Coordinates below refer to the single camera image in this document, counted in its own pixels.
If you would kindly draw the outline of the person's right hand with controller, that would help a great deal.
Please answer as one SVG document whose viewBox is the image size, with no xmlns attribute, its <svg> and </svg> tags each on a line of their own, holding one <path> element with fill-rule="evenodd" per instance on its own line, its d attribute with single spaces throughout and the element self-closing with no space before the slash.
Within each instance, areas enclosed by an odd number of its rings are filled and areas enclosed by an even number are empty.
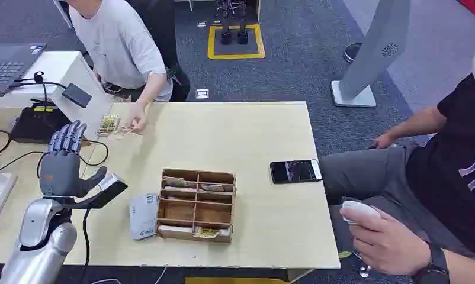
<svg viewBox="0 0 475 284">
<path fill-rule="evenodd" d="M 353 221 L 353 244 L 365 264 L 388 275 L 413 275 L 432 260 L 428 244 L 391 215 L 376 208 L 380 216 L 342 208 Z"/>
</svg>

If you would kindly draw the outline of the person's hand holding cards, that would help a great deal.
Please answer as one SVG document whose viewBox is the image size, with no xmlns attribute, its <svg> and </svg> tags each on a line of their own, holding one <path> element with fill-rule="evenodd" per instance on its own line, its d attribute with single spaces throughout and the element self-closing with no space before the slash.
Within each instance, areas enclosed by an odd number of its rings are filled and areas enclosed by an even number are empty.
<svg viewBox="0 0 475 284">
<path fill-rule="evenodd" d="M 141 134 L 147 124 L 146 107 L 137 102 L 130 107 L 126 126 L 131 127 L 133 132 Z"/>
</svg>

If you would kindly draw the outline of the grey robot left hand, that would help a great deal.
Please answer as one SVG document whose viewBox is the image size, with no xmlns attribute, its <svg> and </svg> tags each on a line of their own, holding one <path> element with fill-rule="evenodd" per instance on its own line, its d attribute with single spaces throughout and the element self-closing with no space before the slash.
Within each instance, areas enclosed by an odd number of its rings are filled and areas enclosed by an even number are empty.
<svg viewBox="0 0 475 284">
<path fill-rule="evenodd" d="M 44 196 L 83 198 L 107 174 L 102 166 L 88 179 L 80 178 L 80 149 L 87 128 L 76 120 L 56 131 L 48 145 L 48 153 L 40 164 L 40 189 Z"/>
</svg>

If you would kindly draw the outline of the person's left hand on knee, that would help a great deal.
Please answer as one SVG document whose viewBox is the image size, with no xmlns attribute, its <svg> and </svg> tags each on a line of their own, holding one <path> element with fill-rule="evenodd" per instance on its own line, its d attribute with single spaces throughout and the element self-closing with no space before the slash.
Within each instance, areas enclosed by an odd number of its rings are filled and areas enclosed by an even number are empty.
<svg viewBox="0 0 475 284">
<path fill-rule="evenodd" d="M 396 138 L 390 133 L 384 133 L 377 137 L 373 144 L 371 145 L 371 149 L 386 149 L 389 147 L 396 146 Z"/>
</svg>

